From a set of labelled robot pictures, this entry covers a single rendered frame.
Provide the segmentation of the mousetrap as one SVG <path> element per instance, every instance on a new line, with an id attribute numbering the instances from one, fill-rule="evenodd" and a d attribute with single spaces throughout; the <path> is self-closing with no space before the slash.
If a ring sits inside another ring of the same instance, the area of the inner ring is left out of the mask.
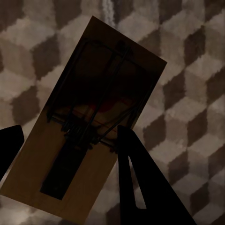
<path id="1" fill-rule="evenodd" d="M 166 65 L 92 16 L 0 195 L 83 225 Z"/>

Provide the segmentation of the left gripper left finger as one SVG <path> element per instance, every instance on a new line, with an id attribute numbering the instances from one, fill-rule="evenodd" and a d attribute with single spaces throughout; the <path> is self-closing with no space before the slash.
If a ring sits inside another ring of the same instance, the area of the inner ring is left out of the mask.
<path id="1" fill-rule="evenodd" d="M 23 143 L 24 135 L 20 125 L 0 130 L 0 180 L 4 177 Z"/>

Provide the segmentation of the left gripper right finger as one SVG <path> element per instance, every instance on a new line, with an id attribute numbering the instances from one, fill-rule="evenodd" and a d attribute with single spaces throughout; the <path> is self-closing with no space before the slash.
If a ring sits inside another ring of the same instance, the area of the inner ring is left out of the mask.
<path id="1" fill-rule="evenodd" d="M 135 132 L 118 125 L 121 225 L 196 225 Z M 136 207 L 130 156 L 147 209 Z"/>

